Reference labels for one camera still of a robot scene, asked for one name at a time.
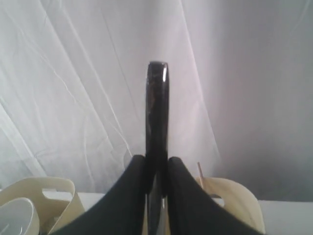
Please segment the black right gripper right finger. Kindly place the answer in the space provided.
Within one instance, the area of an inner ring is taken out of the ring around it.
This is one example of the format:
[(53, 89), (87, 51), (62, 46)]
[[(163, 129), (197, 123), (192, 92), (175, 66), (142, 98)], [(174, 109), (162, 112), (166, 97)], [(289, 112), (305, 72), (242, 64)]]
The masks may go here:
[(178, 157), (168, 160), (167, 208), (172, 235), (261, 235), (220, 207)]

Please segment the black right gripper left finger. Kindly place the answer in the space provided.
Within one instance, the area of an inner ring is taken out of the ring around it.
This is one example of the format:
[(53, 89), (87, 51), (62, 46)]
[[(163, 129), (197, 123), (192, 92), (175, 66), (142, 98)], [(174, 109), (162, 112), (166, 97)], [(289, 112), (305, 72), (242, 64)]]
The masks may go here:
[(146, 161), (134, 155), (113, 187), (54, 235), (140, 235), (145, 212)]

